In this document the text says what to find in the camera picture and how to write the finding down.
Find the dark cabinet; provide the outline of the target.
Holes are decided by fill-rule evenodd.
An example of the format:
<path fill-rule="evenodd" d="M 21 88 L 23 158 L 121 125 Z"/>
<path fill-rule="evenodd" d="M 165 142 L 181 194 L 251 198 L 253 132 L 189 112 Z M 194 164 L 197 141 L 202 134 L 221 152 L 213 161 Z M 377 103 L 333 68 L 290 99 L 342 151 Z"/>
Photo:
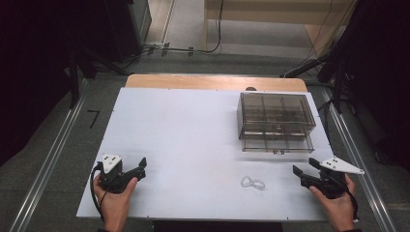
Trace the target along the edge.
<path fill-rule="evenodd" d="M 152 22 L 148 0 L 102 0 L 102 53 L 123 62 L 142 53 Z"/>

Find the black stand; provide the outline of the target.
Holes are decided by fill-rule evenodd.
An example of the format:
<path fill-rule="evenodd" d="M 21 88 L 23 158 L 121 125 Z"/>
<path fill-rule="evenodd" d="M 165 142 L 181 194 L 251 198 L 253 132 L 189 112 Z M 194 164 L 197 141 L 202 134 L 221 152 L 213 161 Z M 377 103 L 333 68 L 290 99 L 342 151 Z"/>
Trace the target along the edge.
<path fill-rule="evenodd" d="M 345 31 L 334 47 L 325 55 L 320 56 L 317 59 L 303 62 L 301 66 L 282 74 L 281 77 L 294 78 L 318 65 L 322 65 L 322 69 L 319 72 L 317 79 L 320 83 L 327 83 L 332 77 L 335 78 L 335 86 L 330 103 L 337 110 L 337 113 L 340 114 L 342 79 L 346 75 L 346 49 L 348 48 L 350 37 L 351 33 Z"/>
<path fill-rule="evenodd" d="M 115 71 L 120 75 L 129 75 L 128 72 L 109 62 L 107 59 L 104 59 L 101 55 L 84 45 L 80 45 L 78 43 L 67 43 L 66 48 L 69 61 L 69 81 L 71 91 L 70 108 L 74 108 L 79 102 L 79 82 L 77 69 L 82 71 L 85 78 L 94 78 L 97 71 L 92 63 L 93 60 L 98 61 L 109 70 Z"/>

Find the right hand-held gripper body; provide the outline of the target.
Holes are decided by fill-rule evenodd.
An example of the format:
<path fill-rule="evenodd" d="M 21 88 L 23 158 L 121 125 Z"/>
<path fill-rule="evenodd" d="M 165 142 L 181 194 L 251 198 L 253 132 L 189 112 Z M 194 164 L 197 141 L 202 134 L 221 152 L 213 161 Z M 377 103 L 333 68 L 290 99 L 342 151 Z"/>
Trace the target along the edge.
<path fill-rule="evenodd" d="M 345 174 L 364 175 L 365 171 L 362 168 L 337 157 L 319 161 L 321 169 L 318 170 L 319 176 L 313 177 L 305 174 L 304 179 L 300 179 L 301 186 L 309 188 L 314 186 L 318 188 L 328 199 L 336 199 L 341 197 L 348 191 Z"/>

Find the light wooden bench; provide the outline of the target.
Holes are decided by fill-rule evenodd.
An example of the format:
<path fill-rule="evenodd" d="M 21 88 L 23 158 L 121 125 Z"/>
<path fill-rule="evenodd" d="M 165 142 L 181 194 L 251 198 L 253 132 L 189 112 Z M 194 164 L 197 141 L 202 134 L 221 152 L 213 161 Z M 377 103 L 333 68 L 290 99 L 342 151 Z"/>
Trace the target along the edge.
<path fill-rule="evenodd" d="M 221 18 L 303 24 L 317 56 L 324 55 L 339 29 L 349 23 L 359 0 L 203 0 L 204 46 L 207 46 L 208 20 Z"/>

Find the person's right hand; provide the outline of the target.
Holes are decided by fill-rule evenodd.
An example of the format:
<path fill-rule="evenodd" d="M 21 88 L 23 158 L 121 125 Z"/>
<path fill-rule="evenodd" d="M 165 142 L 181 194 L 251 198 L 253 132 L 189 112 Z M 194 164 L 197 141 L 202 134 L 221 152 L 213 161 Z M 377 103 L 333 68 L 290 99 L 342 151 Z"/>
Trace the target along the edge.
<path fill-rule="evenodd" d="M 354 206 L 348 193 L 336 199 L 328 199 L 318 188 L 311 186 L 308 189 L 321 203 L 331 225 L 354 224 Z"/>

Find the white table sheet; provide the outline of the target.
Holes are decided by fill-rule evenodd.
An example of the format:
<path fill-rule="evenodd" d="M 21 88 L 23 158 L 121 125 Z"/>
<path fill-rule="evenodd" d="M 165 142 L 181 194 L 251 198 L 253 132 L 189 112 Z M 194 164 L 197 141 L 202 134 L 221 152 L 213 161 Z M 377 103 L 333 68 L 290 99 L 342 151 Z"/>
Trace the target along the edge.
<path fill-rule="evenodd" d="M 237 91 L 121 89 L 99 149 L 125 169 L 147 160 L 130 215 L 145 219 L 323 221 L 294 175 L 307 153 L 244 152 Z"/>

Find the metal floor rail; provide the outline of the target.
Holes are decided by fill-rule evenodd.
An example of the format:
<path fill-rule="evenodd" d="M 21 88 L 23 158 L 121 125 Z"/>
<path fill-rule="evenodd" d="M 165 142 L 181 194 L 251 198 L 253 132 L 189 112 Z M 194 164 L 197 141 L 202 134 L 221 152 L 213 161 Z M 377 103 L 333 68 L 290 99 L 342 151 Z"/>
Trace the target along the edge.
<path fill-rule="evenodd" d="M 343 142 L 351 162 L 354 165 L 361 167 L 365 172 L 363 175 L 360 175 L 358 179 L 381 232 L 397 232 L 395 223 L 389 214 L 387 206 L 384 203 L 377 186 L 372 180 L 370 172 L 367 170 L 360 149 L 357 147 L 352 134 L 345 123 L 343 115 L 338 113 L 333 106 L 330 107 L 330 114 L 332 115 L 333 122 L 336 125 L 341 141 Z"/>
<path fill-rule="evenodd" d="M 9 229 L 9 232 L 25 232 L 31 217 L 40 202 L 53 169 L 61 156 L 63 148 L 73 129 L 73 125 L 79 115 L 82 105 L 84 104 L 89 86 L 90 81 L 87 79 L 83 79 L 80 82 L 79 100 L 66 114 L 64 122 L 60 127 L 47 153 L 47 156 L 45 157 L 45 160 L 34 180 L 34 183 L 23 198 L 13 224 Z"/>

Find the white power strip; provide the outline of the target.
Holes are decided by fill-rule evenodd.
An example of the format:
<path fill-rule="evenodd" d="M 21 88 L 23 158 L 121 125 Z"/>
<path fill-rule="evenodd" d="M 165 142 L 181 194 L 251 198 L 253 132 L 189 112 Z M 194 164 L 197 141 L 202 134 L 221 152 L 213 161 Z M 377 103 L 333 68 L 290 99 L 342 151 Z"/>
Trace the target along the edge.
<path fill-rule="evenodd" d="M 162 50 L 165 48 L 169 48 L 169 43 L 147 43 L 143 45 L 143 50 L 147 52 Z"/>

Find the person's left hand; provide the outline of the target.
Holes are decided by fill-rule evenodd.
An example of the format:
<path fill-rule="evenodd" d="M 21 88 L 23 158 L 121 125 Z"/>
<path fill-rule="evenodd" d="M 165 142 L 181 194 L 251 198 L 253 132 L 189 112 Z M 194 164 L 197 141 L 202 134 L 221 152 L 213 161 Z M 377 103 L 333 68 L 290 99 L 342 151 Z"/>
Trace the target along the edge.
<path fill-rule="evenodd" d="M 104 224 L 124 223 L 129 214 L 132 193 L 137 185 L 137 178 L 132 178 L 122 193 L 105 192 L 100 186 L 100 174 L 93 180 L 95 194 L 102 209 Z"/>

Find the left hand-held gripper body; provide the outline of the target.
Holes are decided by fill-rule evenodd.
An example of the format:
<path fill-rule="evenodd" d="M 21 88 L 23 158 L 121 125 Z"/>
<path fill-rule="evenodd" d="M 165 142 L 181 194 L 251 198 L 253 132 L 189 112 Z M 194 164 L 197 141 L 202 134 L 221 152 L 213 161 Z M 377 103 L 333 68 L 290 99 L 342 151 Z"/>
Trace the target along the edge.
<path fill-rule="evenodd" d="M 122 193 L 134 177 L 140 179 L 140 167 L 124 172 L 121 156 L 110 154 L 102 156 L 100 186 L 103 190 L 111 193 Z"/>

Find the transparent brown drawer box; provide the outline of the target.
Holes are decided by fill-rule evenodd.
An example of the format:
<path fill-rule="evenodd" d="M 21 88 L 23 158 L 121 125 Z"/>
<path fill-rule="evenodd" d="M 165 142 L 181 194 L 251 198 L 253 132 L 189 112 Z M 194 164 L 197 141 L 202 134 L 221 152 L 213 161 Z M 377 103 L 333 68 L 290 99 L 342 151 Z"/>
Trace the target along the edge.
<path fill-rule="evenodd" d="M 305 95 L 240 94 L 238 137 L 244 152 L 311 153 L 310 134 L 316 127 Z"/>

